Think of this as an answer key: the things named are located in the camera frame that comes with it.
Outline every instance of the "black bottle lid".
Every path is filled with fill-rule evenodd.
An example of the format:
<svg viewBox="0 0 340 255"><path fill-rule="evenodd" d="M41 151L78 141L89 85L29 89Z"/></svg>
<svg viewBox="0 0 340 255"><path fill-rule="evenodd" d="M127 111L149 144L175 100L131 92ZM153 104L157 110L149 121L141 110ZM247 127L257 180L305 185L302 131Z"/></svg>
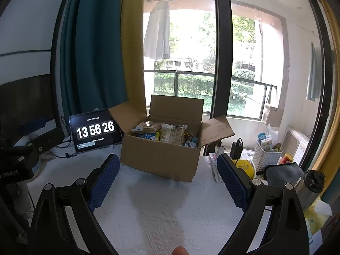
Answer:
<svg viewBox="0 0 340 255"><path fill-rule="evenodd" d="M322 172L308 170L303 174L306 187L313 193L321 193L325 184L325 174Z"/></svg>

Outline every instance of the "gray pouch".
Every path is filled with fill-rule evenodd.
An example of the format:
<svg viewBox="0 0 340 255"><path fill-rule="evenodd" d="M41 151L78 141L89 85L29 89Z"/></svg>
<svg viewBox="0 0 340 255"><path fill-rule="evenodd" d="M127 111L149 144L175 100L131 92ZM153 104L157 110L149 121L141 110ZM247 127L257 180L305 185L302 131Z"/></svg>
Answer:
<svg viewBox="0 0 340 255"><path fill-rule="evenodd" d="M293 186L303 175L303 170L296 163L288 163L281 165L269 165L265 169L265 180L269 186L283 187L285 183Z"/></svg>

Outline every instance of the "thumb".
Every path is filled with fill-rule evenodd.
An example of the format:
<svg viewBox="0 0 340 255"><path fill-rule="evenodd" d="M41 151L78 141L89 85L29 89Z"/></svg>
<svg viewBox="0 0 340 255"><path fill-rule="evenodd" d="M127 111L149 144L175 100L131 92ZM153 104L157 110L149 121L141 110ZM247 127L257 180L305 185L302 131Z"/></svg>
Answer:
<svg viewBox="0 0 340 255"><path fill-rule="evenodd" d="M172 251L172 255L189 255L189 253L183 246L179 246Z"/></svg>

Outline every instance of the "orange lid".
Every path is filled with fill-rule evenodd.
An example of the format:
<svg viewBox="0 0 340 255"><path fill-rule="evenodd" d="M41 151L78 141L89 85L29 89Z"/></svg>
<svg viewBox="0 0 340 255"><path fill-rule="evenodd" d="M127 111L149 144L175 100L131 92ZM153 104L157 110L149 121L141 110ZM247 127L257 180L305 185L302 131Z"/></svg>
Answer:
<svg viewBox="0 0 340 255"><path fill-rule="evenodd" d="M293 156L290 153L288 153L288 152L285 153L285 157L287 157L288 161L290 161L290 162L294 161Z"/></svg>

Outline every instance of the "cardboard piece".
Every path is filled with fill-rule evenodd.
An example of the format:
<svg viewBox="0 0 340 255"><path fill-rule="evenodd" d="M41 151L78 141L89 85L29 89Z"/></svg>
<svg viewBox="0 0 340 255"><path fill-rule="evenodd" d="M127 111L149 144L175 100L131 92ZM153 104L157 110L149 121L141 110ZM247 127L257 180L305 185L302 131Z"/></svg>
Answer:
<svg viewBox="0 0 340 255"><path fill-rule="evenodd" d="M138 111L129 101L109 109L125 133L120 161L148 173L191 182L196 173L201 147L235 135L225 116L201 123L203 102L202 99L152 95L150 116ZM195 134L201 144L195 149L138 138L131 128L142 121L188 125L186 131Z"/></svg>

